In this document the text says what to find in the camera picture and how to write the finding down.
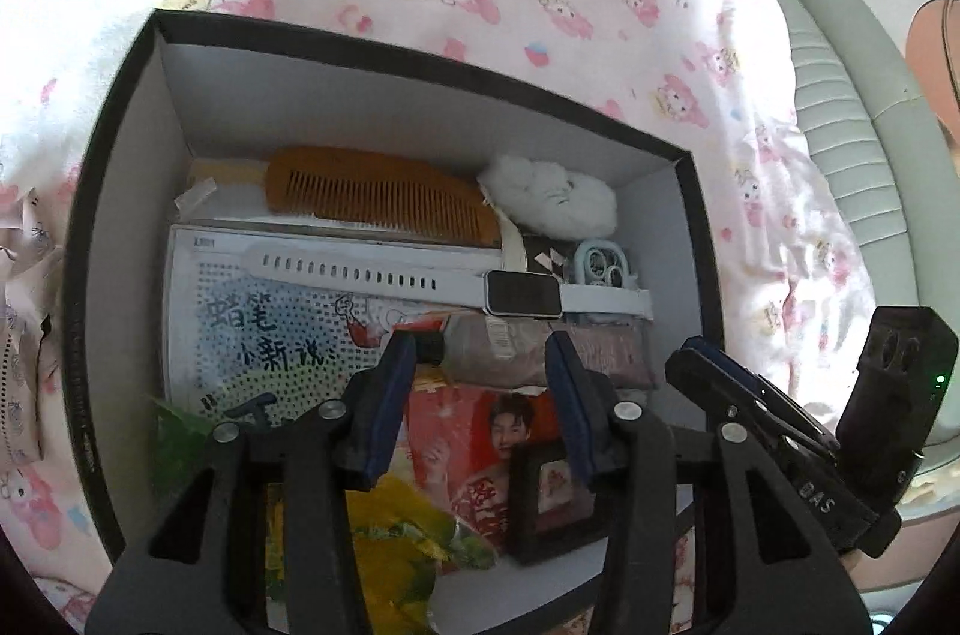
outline picture frame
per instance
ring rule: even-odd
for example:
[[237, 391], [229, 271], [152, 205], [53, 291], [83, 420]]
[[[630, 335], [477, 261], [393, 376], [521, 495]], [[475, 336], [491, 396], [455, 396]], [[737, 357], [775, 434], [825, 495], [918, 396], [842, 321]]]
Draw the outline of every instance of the picture frame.
[[563, 440], [518, 446], [510, 460], [505, 550], [520, 565], [572, 552], [608, 536], [611, 495], [573, 480]]

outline watch face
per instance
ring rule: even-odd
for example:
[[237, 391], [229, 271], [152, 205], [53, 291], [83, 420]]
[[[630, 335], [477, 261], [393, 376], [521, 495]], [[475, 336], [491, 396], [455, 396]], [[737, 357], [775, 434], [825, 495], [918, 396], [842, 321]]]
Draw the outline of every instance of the watch face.
[[492, 315], [560, 318], [560, 281], [552, 275], [491, 270], [487, 273], [487, 311]]

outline wooden comb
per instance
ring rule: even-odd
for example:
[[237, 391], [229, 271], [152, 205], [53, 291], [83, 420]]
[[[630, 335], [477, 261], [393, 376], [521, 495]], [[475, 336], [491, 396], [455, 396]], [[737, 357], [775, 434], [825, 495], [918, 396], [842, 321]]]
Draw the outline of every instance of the wooden comb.
[[426, 162], [352, 148], [285, 148], [264, 176], [275, 213], [368, 223], [457, 245], [500, 247], [496, 213], [477, 186]]

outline white watch strap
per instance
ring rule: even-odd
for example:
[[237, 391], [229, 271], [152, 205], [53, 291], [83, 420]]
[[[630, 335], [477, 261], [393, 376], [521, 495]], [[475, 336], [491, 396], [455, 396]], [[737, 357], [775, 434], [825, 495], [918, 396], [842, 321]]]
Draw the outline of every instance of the white watch strap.
[[464, 308], [483, 308], [486, 296], [483, 276], [465, 270], [363, 260], [286, 246], [253, 247], [244, 254], [243, 267], [253, 276], [272, 281]]
[[638, 315], [653, 320], [650, 292], [641, 288], [614, 288], [611, 285], [561, 284], [563, 312], [609, 312]]
[[[258, 245], [243, 256], [243, 267], [258, 278], [294, 282], [326, 290], [374, 294], [437, 305], [483, 309], [483, 275], [467, 270], [434, 269], [344, 254], [301, 250], [287, 245]], [[653, 319], [650, 292], [608, 285], [560, 284], [563, 312], [636, 315]]]

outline cable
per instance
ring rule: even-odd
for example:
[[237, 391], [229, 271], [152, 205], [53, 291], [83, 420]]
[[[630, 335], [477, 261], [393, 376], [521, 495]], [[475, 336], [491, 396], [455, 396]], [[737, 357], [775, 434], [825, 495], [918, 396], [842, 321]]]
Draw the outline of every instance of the cable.
[[950, 85], [953, 87], [953, 97], [957, 104], [960, 105], [960, 81], [957, 80], [956, 68], [953, 66], [953, 53], [950, 50], [949, 39], [950, 11], [955, 1], [957, 0], [947, 0], [947, 3], [944, 5], [944, 17], [941, 23], [940, 33], [944, 41], [944, 54], [947, 56], [947, 72], [950, 77]]

